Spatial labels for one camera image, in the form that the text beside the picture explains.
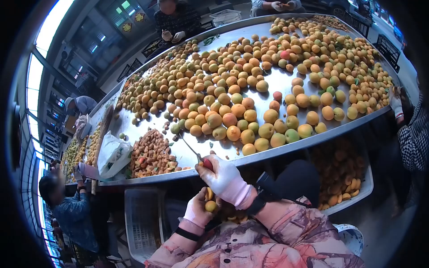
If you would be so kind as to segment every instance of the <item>bucket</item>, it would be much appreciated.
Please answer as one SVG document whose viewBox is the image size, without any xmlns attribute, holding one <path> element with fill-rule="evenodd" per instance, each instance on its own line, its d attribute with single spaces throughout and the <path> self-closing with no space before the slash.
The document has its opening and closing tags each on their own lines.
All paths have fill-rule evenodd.
<svg viewBox="0 0 429 268">
<path fill-rule="evenodd" d="M 363 249 L 363 235 L 356 226 L 351 224 L 333 224 L 338 230 L 340 240 L 354 255 L 360 256 Z"/>
</svg>

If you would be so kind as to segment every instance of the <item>wrist strap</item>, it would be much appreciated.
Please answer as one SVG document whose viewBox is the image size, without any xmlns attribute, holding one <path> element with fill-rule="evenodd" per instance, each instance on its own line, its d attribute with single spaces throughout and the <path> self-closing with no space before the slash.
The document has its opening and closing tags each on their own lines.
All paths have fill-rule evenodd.
<svg viewBox="0 0 429 268">
<path fill-rule="evenodd" d="M 184 229 L 182 229 L 180 227 L 177 227 L 175 233 L 180 235 L 180 236 L 183 236 L 184 238 L 195 241 L 195 242 L 198 242 L 198 240 L 200 239 L 200 236 L 197 236 L 196 234 L 185 231 Z"/>
</svg>

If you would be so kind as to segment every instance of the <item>white hat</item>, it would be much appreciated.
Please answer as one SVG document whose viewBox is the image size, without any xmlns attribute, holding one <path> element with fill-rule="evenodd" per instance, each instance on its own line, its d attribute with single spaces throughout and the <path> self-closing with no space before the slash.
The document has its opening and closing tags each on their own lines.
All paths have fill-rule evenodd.
<svg viewBox="0 0 429 268">
<path fill-rule="evenodd" d="M 66 102 L 64 103 L 64 105 L 66 106 L 66 111 L 69 109 L 69 104 L 72 100 L 73 100 L 73 98 L 71 98 L 71 97 L 68 97 L 66 99 Z"/>
</svg>

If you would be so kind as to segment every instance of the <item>blue jacket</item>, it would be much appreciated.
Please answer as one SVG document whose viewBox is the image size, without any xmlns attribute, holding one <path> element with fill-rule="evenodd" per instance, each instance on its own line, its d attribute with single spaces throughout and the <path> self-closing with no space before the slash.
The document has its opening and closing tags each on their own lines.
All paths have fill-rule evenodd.
<svg viewBox="0 0 429 268">
<path fill-rule="evenodd" d="M 65 197 L 52 209 L 61 230 L 74 243 L 86 250 L 98 252 L 98 243 L 92 229 L 89 200 L 85 193 L 76 192 L 74 197 Z"/>
</svg>

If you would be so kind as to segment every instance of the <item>plastic bag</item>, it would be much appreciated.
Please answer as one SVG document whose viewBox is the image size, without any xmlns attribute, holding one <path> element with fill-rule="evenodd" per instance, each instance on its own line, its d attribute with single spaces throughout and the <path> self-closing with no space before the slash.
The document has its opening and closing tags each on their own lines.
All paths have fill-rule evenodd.
<svg viewBox="0 0 429 268">
<path fill-rule="evenodd" d="M 104 135 L 98 155 L 98 172 L 100 177 L 108 179 L 114 177 L 123 167 L 131 161 L 133 147 L 110 134 Z"/>
</svg>

